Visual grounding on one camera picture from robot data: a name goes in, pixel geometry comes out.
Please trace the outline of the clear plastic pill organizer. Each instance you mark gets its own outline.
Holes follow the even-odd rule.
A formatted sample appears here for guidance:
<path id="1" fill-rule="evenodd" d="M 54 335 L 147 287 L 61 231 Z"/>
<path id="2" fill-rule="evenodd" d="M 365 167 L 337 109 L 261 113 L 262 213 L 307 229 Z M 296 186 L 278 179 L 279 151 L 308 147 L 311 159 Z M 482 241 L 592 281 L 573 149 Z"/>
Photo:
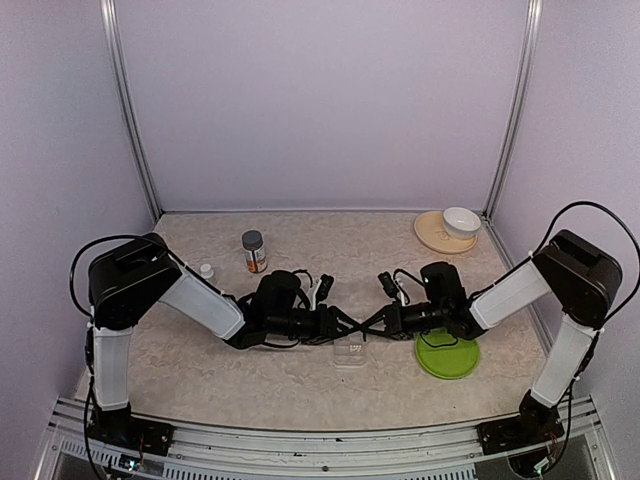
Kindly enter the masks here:
<path id="1" fill-rule="evenodd" d="M 358 353 L 349 352 L 350 345 L 335 345 L 333 342 L 333 362 L 337 368 L 357 368 L 367 363 L 367 352 L 365 345 Z"/>

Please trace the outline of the grey-capped orange pill bottle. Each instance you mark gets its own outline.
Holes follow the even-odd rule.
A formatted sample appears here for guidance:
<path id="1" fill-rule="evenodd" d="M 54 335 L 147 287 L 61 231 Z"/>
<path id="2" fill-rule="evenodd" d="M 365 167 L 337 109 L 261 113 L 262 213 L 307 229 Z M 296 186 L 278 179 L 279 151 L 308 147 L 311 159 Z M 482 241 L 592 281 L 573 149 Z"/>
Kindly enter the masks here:
<path id="1" fill-rule="evenodd" d="M 261 273 L 267 267 L 265 243 L 262 234 L 257 230 L 249 230 L 241 236 L 247 268 L 251 273 Z"/>

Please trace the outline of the small white pill bottle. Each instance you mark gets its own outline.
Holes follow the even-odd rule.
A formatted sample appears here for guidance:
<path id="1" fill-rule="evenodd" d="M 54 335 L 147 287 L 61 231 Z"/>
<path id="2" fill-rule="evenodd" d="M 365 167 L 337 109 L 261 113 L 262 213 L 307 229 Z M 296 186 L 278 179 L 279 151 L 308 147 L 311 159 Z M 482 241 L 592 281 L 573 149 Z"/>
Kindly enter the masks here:
<path id="1" fill-rule="evenodd" d="M 215 278 L 215 270 L 209 263 L 204 263 L 199 267 L 199 274 L 202 278 L 210 282 Z"/>

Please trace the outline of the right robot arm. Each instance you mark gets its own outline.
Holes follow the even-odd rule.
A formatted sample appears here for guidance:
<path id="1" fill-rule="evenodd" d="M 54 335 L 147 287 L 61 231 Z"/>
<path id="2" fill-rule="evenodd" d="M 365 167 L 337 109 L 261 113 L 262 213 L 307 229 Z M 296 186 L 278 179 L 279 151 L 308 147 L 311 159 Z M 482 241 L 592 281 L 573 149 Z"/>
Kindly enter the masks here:
<path id="1" fill-rule="evenodd" d="M 623 279 L 617 260 L 569 230 L 473 295 L 466 294 L 452 264 L 428 264 L 420 275 L 424 302 L 394 301 L 367 319 L 363 331 L 395 338 L 444 328 L 470 341 L 543 296 L 560 303 L 563 320 L 555 344 L 511 423 L 512 436 L 523 444 L 535 442 L 555 422 L 557 406 L 586 368 Z"/>

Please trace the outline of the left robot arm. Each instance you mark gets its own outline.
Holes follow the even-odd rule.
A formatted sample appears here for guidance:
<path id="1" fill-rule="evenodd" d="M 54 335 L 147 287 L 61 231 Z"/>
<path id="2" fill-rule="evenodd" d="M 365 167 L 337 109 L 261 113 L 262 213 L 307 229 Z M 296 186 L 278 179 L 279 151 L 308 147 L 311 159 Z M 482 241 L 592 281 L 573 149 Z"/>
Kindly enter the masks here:
<path id="1" fill-rule="evenodd" d="M 135 327 L 164 304 L 231 347 L 263 346 L 268 337 L 323 343 L 360 330 L 360 324 L 323 304 L 332 280 L 323 276 L 314 294 L 294 272 L 276 270 L 252 293 L 235 298 L 212 286 L 156 234 L 114 236 L 118 247 L 88 267 L 93 386 L 102 430 L 121 445 L 133 443 L 140 424 L 131 415 L 129 352 Z"/>

